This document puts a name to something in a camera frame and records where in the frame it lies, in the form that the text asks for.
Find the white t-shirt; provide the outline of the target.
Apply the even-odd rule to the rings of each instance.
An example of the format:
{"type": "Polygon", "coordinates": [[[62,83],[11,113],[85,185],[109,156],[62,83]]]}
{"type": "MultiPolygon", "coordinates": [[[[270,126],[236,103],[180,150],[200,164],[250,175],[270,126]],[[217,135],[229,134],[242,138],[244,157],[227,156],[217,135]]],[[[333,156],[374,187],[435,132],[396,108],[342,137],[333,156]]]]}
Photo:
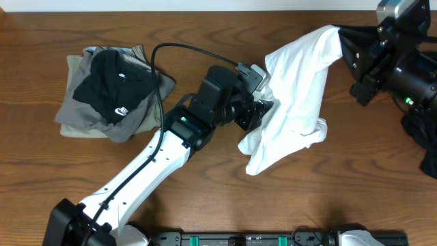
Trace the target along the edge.
{"type": "Polygon", "coordinates": [[[343,53],[339,28],[327,25],[265,56],[270,80],[255,94],[273,102],[261,126],[238,144],[250,156],[246,173],[256,176],[289,154],[326,139],[320,109],[329,66],[343,53]]]}

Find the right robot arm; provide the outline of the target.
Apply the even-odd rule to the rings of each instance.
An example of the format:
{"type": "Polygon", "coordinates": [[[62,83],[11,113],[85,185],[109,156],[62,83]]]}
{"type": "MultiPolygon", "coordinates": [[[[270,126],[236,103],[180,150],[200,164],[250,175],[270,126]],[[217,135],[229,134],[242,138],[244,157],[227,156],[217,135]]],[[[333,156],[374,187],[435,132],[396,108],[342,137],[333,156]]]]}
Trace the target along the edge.
{"type": "Polygon", "coordinates": [[[436,60],[418,49],[426,36],[393,27],[340,26],[339,39],[355,80],[350,94],[359,104],[386,92],[420,113],[436,114],[436,60]]]}

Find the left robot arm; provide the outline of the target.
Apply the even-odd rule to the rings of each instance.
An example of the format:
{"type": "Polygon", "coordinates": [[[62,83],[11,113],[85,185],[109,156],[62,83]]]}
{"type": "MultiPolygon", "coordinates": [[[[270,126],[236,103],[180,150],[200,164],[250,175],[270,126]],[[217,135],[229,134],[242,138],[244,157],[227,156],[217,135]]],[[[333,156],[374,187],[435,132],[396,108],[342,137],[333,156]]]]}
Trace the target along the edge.
{"type": "Polygon", "coordinates": [[[212,66],[197,92],[188,94],[163,120],[148,145],[116,177],[77,205],[63,199],[52,209],[44,245],[149,245],[129,219],[152,191],[200,151],[219,126],[235,122],[245,131],[272,108],[256,100],[269,74],[253,64],[234,71],[212,66]]]}

